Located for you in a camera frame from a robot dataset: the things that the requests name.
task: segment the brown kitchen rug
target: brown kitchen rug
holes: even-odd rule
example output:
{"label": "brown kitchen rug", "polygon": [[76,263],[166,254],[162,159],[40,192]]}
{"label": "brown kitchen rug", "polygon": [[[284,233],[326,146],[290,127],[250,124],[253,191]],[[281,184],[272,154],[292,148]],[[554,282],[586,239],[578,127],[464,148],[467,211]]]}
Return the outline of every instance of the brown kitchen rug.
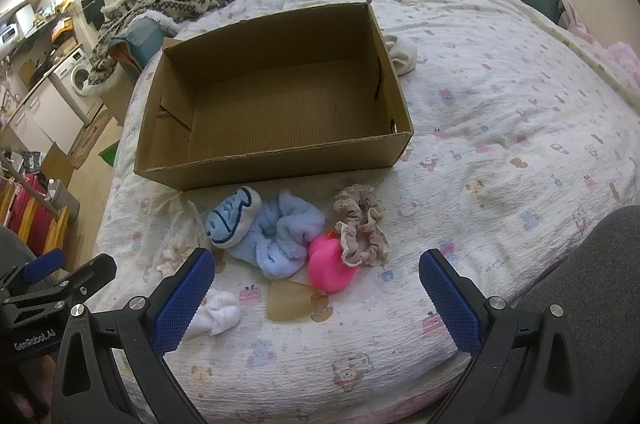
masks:
{"label": "brown kitchen rug", "polygon": [[80,169],[80,166],[84,164],[111,117],[113,116],[108,110],[103,110],[95,116],[89,126],[82,130],[69,152],[69,162],[75,169]]}

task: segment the washing machine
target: washing machine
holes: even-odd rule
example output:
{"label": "washing machine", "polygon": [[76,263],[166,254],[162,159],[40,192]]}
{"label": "washing machine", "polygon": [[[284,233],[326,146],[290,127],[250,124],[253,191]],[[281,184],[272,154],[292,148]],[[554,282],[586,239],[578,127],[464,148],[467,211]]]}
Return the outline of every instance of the washing machine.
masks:
{"label": "washing machine", "polygon": [[95,114],[102,106],[102,100],[99,96],[83,97],[82,95],[90,69],[89,59],[80,47],[71,52],[54,71],[58,83],[55,83],[56,80],[52,80],[54,84],[58,85],[56,88],[65,97],[66,102],[76,112],[76,115],[82,119],[85,126],[94,120]]}

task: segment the beige scrunchie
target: beige scrunchie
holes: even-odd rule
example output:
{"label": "beige scrunchie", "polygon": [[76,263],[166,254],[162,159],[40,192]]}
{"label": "beige scrunchie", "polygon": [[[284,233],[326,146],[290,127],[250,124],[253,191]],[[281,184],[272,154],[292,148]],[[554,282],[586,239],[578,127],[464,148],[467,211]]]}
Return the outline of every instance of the beige scrunchie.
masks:
{"label": "beige scrunchie", "polygon": [[376,265],[386,260],[385,233],[376,225],[385,212],[373,187],[354,184],[336,196],[334,210],[344,222],[335,224],[342,245],[342,262],[349,267]]}

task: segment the brown and white blanket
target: brown and white blanket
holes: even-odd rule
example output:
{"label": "brown and white blanket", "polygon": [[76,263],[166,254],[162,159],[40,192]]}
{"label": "brown and white blanket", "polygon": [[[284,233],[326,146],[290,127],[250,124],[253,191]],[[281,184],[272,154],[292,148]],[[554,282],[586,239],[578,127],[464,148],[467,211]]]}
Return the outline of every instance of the brown and white blanket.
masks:
{"label": "brown and white blanket", "polygon": [[148,10],[155,10],[180,22],[200,16],[207,10],[224,7],[233,0],[119,0],[103,9],[106,22],[100,28],[98,43],[89,58],[91,72],[88,88],[98,89],[115,70],[117,61],[107,54],[109,39],[126,28],[136,17]]}

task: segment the open cardboard box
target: open cardboard box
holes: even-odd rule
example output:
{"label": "open cardboard box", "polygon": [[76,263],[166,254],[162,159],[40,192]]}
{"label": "open cardboard box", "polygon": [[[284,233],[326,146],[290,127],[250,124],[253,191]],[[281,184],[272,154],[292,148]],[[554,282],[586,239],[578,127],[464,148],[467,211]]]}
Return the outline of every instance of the open cardboard box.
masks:
{"label": "open cardboard box", "polygon": [[414,129],[369,3],[165,40],[135,173],[189,190],[392,166]]}

